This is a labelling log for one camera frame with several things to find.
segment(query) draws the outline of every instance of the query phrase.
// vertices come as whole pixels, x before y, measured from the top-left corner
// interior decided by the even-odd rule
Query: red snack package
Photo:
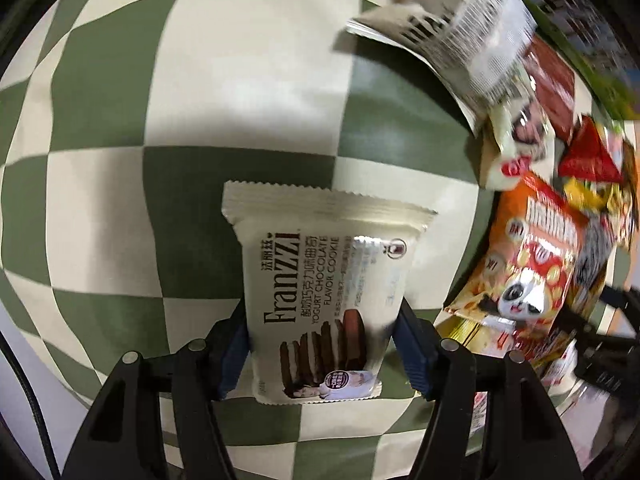
[[[622,184],[623,177],[609,150],[602,142],[593,119],[582,116],[582,123],[558,165],[559,176],[573,176],[590,182]]]
[[[587,223],[527,173],[501,195],[489,249],[446,310],[516,339],[544,337],[564,303]]]
[[[574,71],[539,36],[533,37],[522,63],[536,82],[536,97],[548,115],[556,136],[569,142],[574,126]]]

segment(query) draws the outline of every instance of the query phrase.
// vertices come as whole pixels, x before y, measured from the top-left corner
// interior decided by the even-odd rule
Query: snack bag
[[[536,82],[516,63],[508,92],[486,120],[480,185],[513,189],[532,163],[548,157],[553,142],[554,129],[536,98]]]
[[[622,175],[625,183],[622,187],[614,186],[607,202],[607,209],[616,235],[616,243],[628,251],[639,219],[636,150],[626,139],[622,143]]]
[[[544,337],[564,303],[587,222],[527,173],[501,195],[489,249],[446,310],[516,338]]]
[[[541,378],[545,388],[559,386],[565,375],[574,370],[578,362],[578,351],[575,349],[575,340],[571,341],[562,355],[555,359],[546,369]]]
[[[420,234],[434,213],[346,192],[227,182],[242,245],[254,396],[362,399],[377,377]]]
[[[538,35],[533,37],[522,63],[536,82],[536,96],[556,136],[569,143],[574,127],[574,71]]]
[[[600,272],[597,273],[595,280],[591,286],[587,288],[582,284],[582,279],[580,277],[576,278],[574,273],[574,278],[572,279],[572,283],[564,302],[564,308],[570,308],[577,314],[580,314],[584,319],[589,319],[597,301],[600,299],[606,275],[607,263],[604,262],[604,264],[601,265]],[[532,368],[540,374],[546,369],[546,366],[549,363],[562,357],[562,354],[566,351],[566,348],[571,341],[572,336],[570,334],[567,334],[558,328],[552,328],[549,335],[546,336],[540,344],[532,348],[531,354],[527,359],[529,360]]]
[[[558,165],[558,176],[572,176],[590,182],[623,183],[620,168],[613,161],[591,117],[582,116],[574,139]]]
[[[592,217],[584,230],[584,244],[578,254],[566,298],[566,304],[585,319],[589,318],[600,297],[614,243],[615,234],[609,216]]]
[[[527,331],[502,332],[459,316],[451,316],[438,323],[436,329],[440,336],[455,339],[474,354],[503,357],[509,350],[520,350],[537,372],[542,371],[548,362],[561,356],[569,341],[568,336],[555,329],[543,338],[539,335],[531,337]]]
[[[625,140],[625,124],[623,121],[611,121],[611,126],[595,123],[600,139],[607,147],[611,160],[619,171],[622,171],[623,143]]]
[[[535,26],[522,0],[403,0],[364,12],[347,30],[413,52],[484,116],[505,93]]]
[[[598,184],[571,177],[564,184],[566,200],[577,210],[583,212],[600,213],[607,208],[611,194],[610,184]]]

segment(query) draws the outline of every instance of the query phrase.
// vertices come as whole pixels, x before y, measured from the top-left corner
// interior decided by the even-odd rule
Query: cartoon character face
[[[532,321],[549,310],[545,285],[536,280],[530,269],[514,276],[498,299],[498,312],[507,319]]]
[[[511,136],[516,142],[540,144],[545,136],[543,111],[536,99],[522,108],[511,125]]]

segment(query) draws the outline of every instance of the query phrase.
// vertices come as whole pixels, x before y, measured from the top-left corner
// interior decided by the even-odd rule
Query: checkered pattern
[[[437,78],[343,33],[390,1],[59,0],[33,29],[0,80],[0,298],[82,402],[124,352],[175,351],[231,313],[242,273],[220,214],[229,179],[438,211],[406,293],[435,317],[494,193],[476,184],[479,141]],[[576,93],[590,111],[580,81]],[[616,258],[610,279],[624,267]],[[406,474],[432,408],[393,347],[380,375],[379,399],[263,406],[245,368],[215,406],[238,477]],[[170,399],[162,416],[180,466]]]

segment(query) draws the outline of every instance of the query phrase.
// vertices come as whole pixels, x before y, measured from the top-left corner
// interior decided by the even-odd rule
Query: black cable
[[[47,425],[44,421],[44,416],[42,415],[40,404],[38,403],[38,399],[36,398],[36,394],[31,387],[31,383],[29,382],[27,375],[24,373],[24,370],[22,369],[22,366],[20,366],[20,363],[18,362],[14,351],[9,346],[9,343],[4,338],[2,332],[0,332],[0,351],[2,351],[2,354],[4,354],[4,358],[9,363],[11,370],[14,371],[14,374],[18,379],[20,386],[24,390],[24,394],[29,401],[29,405],[31,406],[31,413],[33,413],[33,420],[36,423],[36,428],[38,428],[40,442],[42,443],[44,456],[46,457],[47,463],[49,464],[51,476],[53,480],[60,480],[60,469],[58,468],[56,456],[53,453],[53,446],[51,445],[49,431],[47,431]]]

